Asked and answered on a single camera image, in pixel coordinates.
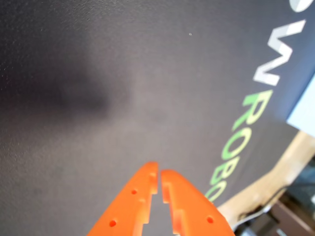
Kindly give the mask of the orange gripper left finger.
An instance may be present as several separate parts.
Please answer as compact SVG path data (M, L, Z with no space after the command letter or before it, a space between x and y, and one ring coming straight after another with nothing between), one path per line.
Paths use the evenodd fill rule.
M89 236L140 236L150 220L152 196L158 193L158 163L143 165L127 182Z

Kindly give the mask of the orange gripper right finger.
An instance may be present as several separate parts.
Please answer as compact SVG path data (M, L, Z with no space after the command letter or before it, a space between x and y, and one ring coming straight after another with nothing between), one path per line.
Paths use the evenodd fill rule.
M232 236L225 217L196 187L174 170L161 171L162 198L169 204L173 234Z

